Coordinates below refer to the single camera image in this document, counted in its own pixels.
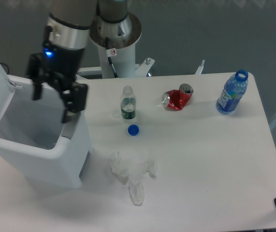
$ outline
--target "crushed soda can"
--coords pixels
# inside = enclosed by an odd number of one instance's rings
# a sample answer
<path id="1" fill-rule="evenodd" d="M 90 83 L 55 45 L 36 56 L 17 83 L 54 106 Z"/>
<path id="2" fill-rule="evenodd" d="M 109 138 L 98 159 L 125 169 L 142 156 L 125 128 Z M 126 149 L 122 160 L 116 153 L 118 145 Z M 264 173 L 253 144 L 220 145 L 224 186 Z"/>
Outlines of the crushed soda can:
<path id="1" fill-rule="evenodd" d="M 162 105 L 165 108 L 182 110 L 190 100 L 194 89 L 189 84 L 181 84 L 178 90 L 173 89 L 165 92 L 161 98 Z"/>

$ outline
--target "clear plastic bottle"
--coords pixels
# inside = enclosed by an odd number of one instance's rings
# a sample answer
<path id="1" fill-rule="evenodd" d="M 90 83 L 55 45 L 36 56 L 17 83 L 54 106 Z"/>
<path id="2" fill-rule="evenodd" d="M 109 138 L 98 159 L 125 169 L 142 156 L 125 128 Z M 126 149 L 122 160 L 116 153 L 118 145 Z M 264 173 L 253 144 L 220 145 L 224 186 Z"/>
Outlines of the clear plastic bottle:
<path id="1" fill-rule="evenodd" d="M 216 108 L 220 113 L 228 115 L 235 110 L 245 94 L 248 84 L 247 79 L 248 72 L 246 70 L 239 70 L 228 79 L 216 103 Z"/>
<path id="2" fill-rule="evenodd" d="M 130 86 L 125 86 L 120 99 L 120 109 L 124 119 L 133 119 L 136 116 L 136 96 Z"/>

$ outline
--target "bottle cap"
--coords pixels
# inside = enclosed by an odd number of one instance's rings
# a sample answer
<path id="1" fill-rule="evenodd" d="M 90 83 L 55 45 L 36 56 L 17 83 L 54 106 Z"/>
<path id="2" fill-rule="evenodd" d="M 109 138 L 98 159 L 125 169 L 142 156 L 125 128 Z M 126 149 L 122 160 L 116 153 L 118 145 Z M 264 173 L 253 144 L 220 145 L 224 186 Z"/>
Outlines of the bottle cap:
<path id="1" fill-rule="evenodd" d="M 235 79 L 239 82 L 244 82 L 248 79 L 248 72 L 244 69 L 240 69 L 235 73 Z"/>
<path id="2" fill-rule="evenodd" d="M 130 125 L 128 127 L 128 133 L 131 135 L 131 136 L 135 136 L 139 133 L 139 127 L 137 125 Z"/>

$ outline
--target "white table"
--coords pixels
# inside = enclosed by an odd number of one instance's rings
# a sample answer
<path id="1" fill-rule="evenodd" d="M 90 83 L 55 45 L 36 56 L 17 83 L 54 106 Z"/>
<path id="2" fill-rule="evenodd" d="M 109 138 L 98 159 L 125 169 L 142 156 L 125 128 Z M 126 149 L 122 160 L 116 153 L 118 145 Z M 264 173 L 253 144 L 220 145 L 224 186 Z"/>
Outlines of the white table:
<path id="1" fill-rule="evenodd" d="M 0 231 L 219 232 L 276 228 L 276 149 L 252 75 L 236 112 L 215 103 L 231 73 L 86 80 L 86 117 L 94 153 L 81 189 L 27 180 L 0 158 Z M 182 111 L 165 110 L 163 92 L 194 88 Z M 134 122 L 113 118 L 125 85 L 137 96 Z M 109 168 L 110 155 L 136 163 L 155 157 L 157 177 L 143 175 L 142 206 Z"/>

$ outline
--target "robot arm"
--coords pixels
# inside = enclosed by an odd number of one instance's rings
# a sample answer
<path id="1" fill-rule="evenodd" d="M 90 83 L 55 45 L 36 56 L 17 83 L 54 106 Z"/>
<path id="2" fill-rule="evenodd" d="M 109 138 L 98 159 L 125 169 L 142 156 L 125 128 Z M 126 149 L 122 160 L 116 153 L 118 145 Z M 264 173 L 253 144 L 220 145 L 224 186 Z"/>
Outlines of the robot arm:
<path id="1" fill-rule="evenodd" d="M 93 22 L 96 7 L 101 19 L 99 26 Z M 99 32 L 106 47 L 107 41 L 124 43 L 131 33 L 131 23 L 129 30 L 122 29 L 128 19 L 127 0 L 54 0 L 44 29 L 43 50 L 30 56 L 26 72 L 26 77 L 33 82 L 33 100 L 41 98 L 42 83 L 46 82 L 64 102 L 63 123 L 84 110 L 87 85 L 77 83 L 75 75 L 89 29 L 93 27 L 92 30 Z"/>
<path id="2" fill-rule="evenodd" d="M 87 85 L 75 82 L 96 0 L 54 0 L 44 28 L 43 50 L 32 54 L 26 77 L 33 82 L 33 100 L 41 98 L 42 83 L 47 82 L 64 102 L 62 122 L 85 109 Z"/>

